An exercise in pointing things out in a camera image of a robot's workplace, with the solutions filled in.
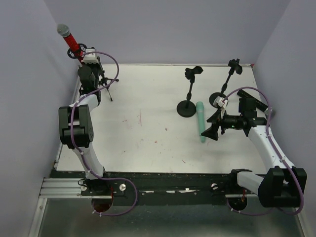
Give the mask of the black tripod shock-mount stand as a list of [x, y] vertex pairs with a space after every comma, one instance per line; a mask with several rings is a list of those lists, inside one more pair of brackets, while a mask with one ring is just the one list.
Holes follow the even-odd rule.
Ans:
[[[111, 58], [115, 62], [117, 68], [119, 67], [118, 62], [113, 56], [104, 52], [97, 51], [97, 50], [95, 50], [95, 54], [97, 56], [105, 55]], [[118, 75], [115, 75], [113, 79], [107, 78], [105, 77], [105, 70], [103, 69], [103, 74], [99, 77], [99, 79], [96, 79], [95, 75], [92, 72], [92, 64], [85, 64], [85, 63], [82, 63], [81, 61], [80, 63], [81, 65], [79, 66], [79, 69], [78, 69], [78, 77], [81, 83], [81, 86], [79, 88], [79, 95], [83, 96], [92, 92], [93, 94], [97, 96], [98, 102], [100, 102], [101, 101], [100, 90], [103, 88], [105, 88], [106, 90], [109, 90], [110, 85], [114, 81], [116, 82], [119, 81]]]

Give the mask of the teal toy microphone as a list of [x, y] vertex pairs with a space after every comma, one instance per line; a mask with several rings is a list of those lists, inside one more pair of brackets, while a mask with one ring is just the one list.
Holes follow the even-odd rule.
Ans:
[[205, 142], [205, 137], [201, 134], [205, 131], [205, 119], [204, 119], [204, 104], [202, 101], [196, 103], [197, 121], [198, 121], [198, 131], [200, 141]]

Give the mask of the black round-base clip stand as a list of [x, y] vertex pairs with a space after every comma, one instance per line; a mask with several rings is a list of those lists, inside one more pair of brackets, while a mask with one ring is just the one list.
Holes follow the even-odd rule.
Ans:
[[186, 100], [179, 102], [176, 108], [177, 113], [184, 118], [190, 118], [196, 113], [196, 106], [191, 101], [192, 89], [193, 89], [193, 84], [195, 83], [196, 75], [200, 75], [202, 72], [203, 72], [203, 69], [201, 66], [195, 66], [192, 69], [190, 68], [185, 69], [185, 78], [189, 80], [190, 87], [187, 93]]

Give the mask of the red microphone silver head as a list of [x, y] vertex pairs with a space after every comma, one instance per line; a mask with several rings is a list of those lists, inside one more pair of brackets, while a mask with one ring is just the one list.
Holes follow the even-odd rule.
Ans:
[[57, 33], [62, 36], [64, 41], [69, 46], [67, 55], [72, 59], [78, 59], [79, 61], [81, 61], [83, 59], [82, 55], [87, 49], [86, 45], [82, 43], [77, 43], [77, 41], [71, 34], [69, 27], [65, 24], [57, 25]]

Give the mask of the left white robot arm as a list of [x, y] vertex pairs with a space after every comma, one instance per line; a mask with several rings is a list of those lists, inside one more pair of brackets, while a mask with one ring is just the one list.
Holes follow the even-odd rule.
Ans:
[[84, 167], [85, 178], [81, 183], [88, 192], [102, 193], [110, 190], [108, 175], [93, 148], [94, 130], [91, 111], [102, 100], [101, 86], [107, 85], [100, 57], [96, 54], [83, 56], [78, 69], [81, 82], [79, 99], [58, 109], [59, 136], [61, 143], [72, 150]]

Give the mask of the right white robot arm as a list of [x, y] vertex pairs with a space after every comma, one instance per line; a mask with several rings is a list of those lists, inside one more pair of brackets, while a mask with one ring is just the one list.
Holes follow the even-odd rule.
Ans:
[[264, 177], [249, 170], [237, 170], [236, 184], [256, 194], [263, 207], [302, 207], [307, 174], [288, 160], [274, 139], [267, 119], [257, 116], [256, 100], [240, 98], [237, 116], [227, 114], [227, 99], [218, 96], [214, 103], [217, 111], [207, 120], [211, 126], [201, 135], [218, 140], [227, 129], [243, 130], [267, 169]]

